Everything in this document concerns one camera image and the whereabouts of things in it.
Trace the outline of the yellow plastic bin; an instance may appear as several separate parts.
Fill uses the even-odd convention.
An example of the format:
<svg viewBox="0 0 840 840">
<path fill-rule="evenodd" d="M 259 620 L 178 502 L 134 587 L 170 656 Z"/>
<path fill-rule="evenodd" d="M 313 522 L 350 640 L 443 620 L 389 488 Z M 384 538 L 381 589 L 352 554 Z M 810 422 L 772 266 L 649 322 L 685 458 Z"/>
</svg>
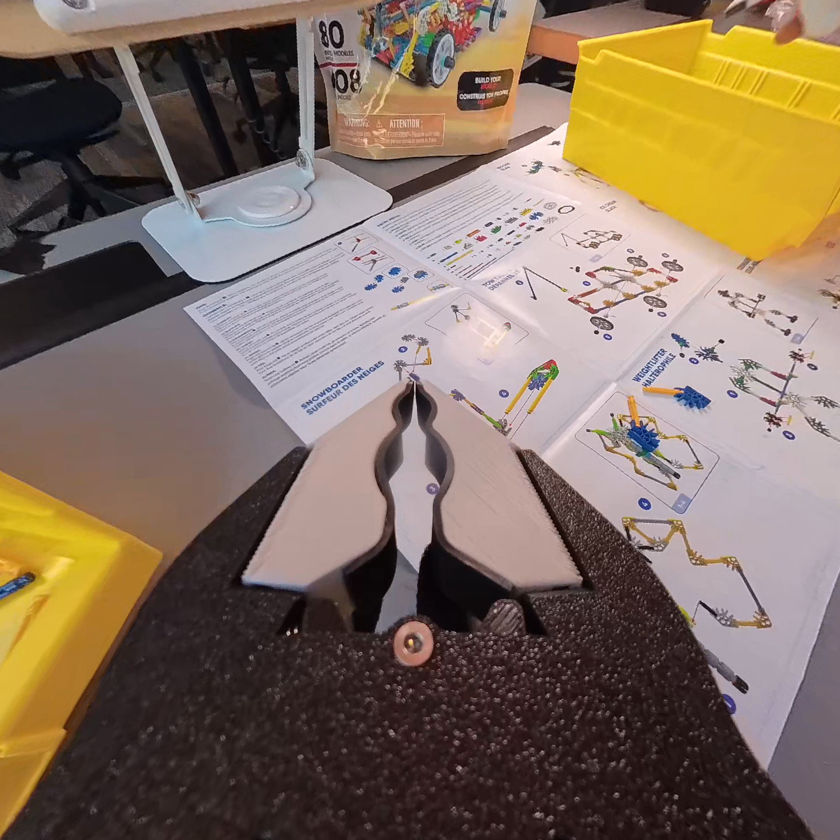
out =
<svg viewBox="0 0 840 840">
<path fill-rule="evenodd" d="M 1 583 L 43 577 L 1 603 L 1 827 L 6 830 L 66 736 L 67 720 L 162 553 L 1 475 Z"/>
<path fill-rule="evenodd" d="M 839 50 L 711 21 L 579 43 L 563 157 L 752 259 L 838 228 Z"/>
</svg>

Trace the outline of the person's right hand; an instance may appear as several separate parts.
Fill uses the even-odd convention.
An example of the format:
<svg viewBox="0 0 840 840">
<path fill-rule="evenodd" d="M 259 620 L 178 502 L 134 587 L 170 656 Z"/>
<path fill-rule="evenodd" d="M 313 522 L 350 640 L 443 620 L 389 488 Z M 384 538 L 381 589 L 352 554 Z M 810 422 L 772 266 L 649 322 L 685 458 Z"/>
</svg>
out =
<svg viewBox="0 0 840 840">
<path fill-rule="evenodd" d="M 775 42 L 787 45 L 804 32 L 804 18 L 799 1 L 774 1 L 765 16 L 770 20 Z"/>
</svg>

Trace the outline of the white instruction sheet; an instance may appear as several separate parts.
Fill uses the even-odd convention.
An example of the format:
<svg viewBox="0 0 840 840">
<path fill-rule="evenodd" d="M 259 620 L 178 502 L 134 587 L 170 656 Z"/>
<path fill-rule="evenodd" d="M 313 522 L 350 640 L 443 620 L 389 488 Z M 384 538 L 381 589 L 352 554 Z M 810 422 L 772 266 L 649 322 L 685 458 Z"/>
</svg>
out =
<svg viewBox="0 0 840 840">
<path fill-rule="evenodd" d="M 186 311 L 307 444 L 422 382 L 537 452 L 654 566 L 769 763 L 838 578 L 838 232 L 742 259 L 565 134 Z M 643 393 L 686 385 L 709 407 Z"/>
</svg>

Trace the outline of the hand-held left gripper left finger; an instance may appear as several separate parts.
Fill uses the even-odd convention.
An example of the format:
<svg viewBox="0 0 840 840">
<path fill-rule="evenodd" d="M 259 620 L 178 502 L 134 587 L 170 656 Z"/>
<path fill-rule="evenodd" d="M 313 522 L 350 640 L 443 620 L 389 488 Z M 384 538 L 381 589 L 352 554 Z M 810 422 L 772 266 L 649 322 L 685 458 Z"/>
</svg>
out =
<svg viewBox="0 0 840 840">
<path fill-rule="evenodd" d="M 390 479 L 403 462 L 413 381 L 342 420 L 308 450 L 244 569 L 244 585 L 330 602 L 348 628 L 375 628 L 396 570 Z"/>
</svg>

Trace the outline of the toy set cardboard box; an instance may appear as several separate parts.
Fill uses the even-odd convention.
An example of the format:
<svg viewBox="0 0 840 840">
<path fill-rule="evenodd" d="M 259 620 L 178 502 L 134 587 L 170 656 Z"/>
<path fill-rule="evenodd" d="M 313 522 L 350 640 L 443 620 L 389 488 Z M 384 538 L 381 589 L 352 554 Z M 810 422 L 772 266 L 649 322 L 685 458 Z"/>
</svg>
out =
<svg viewBox="0 0 840 840">
<path fill-rule="evenodd" d="M 353 2 L 315 17 L 331 149 L 383 161 L 506 148 L 538 5 Z"/>
</svg>

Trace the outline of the black office chair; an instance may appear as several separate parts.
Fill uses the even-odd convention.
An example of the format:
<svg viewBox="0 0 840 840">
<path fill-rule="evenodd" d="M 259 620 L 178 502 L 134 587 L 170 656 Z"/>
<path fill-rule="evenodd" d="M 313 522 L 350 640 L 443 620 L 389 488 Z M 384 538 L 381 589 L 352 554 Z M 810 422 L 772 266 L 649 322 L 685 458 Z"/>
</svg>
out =
<svg viewBox="0 0 840 840">
<path fill-rule="evenodd" d="M 58 227 L 81 224 L 90 208 L 99 217 L 136 206 L 116 188 L 125 178 L 94 175 L 79 154 L 116 134 L 119 97 L 86 79 L 54 80 L 21 96 L 2 99 L 2 175 L 18 179 L 22 168 L 53 161 L 67 181 L 67 213 Z"/>
</svg>

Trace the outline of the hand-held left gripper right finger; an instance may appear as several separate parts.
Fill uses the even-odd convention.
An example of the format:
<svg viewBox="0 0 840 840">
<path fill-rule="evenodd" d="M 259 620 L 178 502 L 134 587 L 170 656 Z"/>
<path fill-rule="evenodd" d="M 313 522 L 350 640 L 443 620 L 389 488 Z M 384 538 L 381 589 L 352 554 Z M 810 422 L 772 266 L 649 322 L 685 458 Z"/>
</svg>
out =
<svg viewBox="0 0 840 840">
<path fill-rule="evenodd" d="M 531 596 L 583 577 L 518 451 L 436 386 L 416 385 L 439 490 L 416 610 L 440 628 L 543 628 Z"/>
</svg>

